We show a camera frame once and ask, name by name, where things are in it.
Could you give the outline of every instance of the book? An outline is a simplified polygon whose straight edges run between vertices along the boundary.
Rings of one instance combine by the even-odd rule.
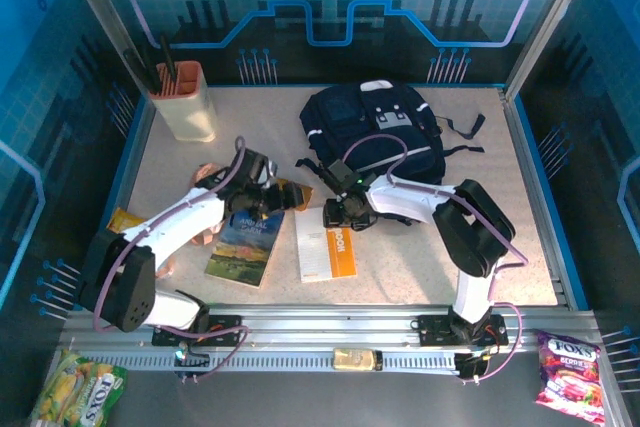
[[[233,214],[218,234],[205,273],[260,287],[284,212],[252,220],[247,212]]]
[[[325,229],[322,207],[295,212],[300,280],[322,280],[356,275],[351,229]]]

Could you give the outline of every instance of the yellow candy bag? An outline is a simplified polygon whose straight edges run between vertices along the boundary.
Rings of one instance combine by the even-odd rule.
[[[65,427],[104,427],[127,380],[127,370],[64,351],[31,413]]]

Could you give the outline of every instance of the candy wrapper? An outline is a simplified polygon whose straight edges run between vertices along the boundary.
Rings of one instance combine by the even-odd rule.
[[[542,391],[536,403],[604,425],[600,349],[564,335],[538,332]]]
[[[65,427],[104,427],[126,380],[127,371],[122,367],[65,351],[38,397],[31,420]]]

